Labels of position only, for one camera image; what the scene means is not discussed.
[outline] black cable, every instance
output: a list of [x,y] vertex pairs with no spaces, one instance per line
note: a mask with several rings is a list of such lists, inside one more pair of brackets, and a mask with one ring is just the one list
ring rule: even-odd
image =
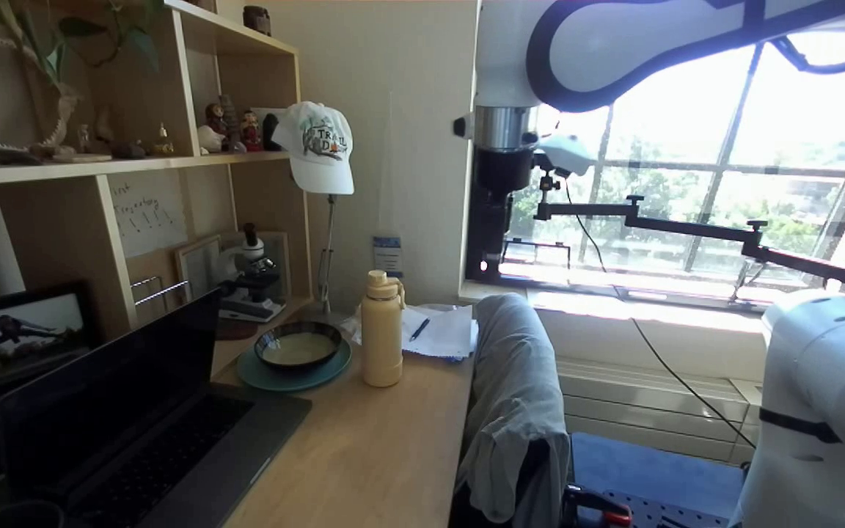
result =
[[[588,229],[588,223],[585,223],[581,216],[575,216],[575,223],[579,223],[581,234],[594,244],[597,257],[598,257],[598,270],[601,270],[604,275],[610,275],[610,270],[604,267],[604,254],[601,254],[601,250],[598,250],[598,241],[594,238],[594,231]],[[617,294],[617,298],[623,298],[623,301],[629,298],[629,294],[623,294],[610,279],[609,279],[609,285],[610,285],[610,291]],[[745,445],[755,449],[755,439],[745,438],[744,429],[736,429],[717,404],[711,404],[692,383],[688,383],[685,376],[679,376],[679,372],[664,360],[664,354],[657,351],[657,347],[651,342],[651,338],[639,328],[639,323],[637,323],[632,314],[629,314],[629,319],[632,319],[635,330],[639,335],[639,339],[651,350],[651,354],[657,357],[657,363],[661,363],[688,394],[692,394],[704,408],[711,408]]]

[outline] white baseball cap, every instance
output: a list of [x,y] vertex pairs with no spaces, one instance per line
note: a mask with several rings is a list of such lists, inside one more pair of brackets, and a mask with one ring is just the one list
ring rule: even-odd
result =
[[353,127],[323,103],[293,103],[280,113],[274,141],[290,156],[293,179],[306,193],[356,193]]

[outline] green plate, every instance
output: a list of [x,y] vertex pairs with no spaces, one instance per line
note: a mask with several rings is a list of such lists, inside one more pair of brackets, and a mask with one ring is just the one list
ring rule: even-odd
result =
[[239,379],[255,389],[299,394],[334,382],[350,363],[353,350],[348,342],[339,347],[334,357],[311,370],[274,370],[255,354],[255,350],[246,350],[239,360]]

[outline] cap logo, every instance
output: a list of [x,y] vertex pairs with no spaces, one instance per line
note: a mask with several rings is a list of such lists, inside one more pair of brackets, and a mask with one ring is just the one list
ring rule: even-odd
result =
[[339,157],[348,152],[348,141],[340,135],[340,128],[334,127],[334,121],[311,113],[302,122],[302,143],[306,152],[323,156],[323,157]]

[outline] plate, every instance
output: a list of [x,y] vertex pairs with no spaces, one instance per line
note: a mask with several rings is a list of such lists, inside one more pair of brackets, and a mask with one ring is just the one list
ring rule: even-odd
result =
[[353,350],[340,342],[340,350],[327,360],[318,363],[315,370],[274,370],[264,363],[255,350],[246,350],[246,354],[239,360],[239,379],[246,386],[267,389],[267,394],[299,394],[299,389],[315,389],[339,376],[348,372],[353,363]]
[[308,370],[330,360],[340,347],[340,330],[327,323],[287,323],[255,339],[255,354],[276,370]]

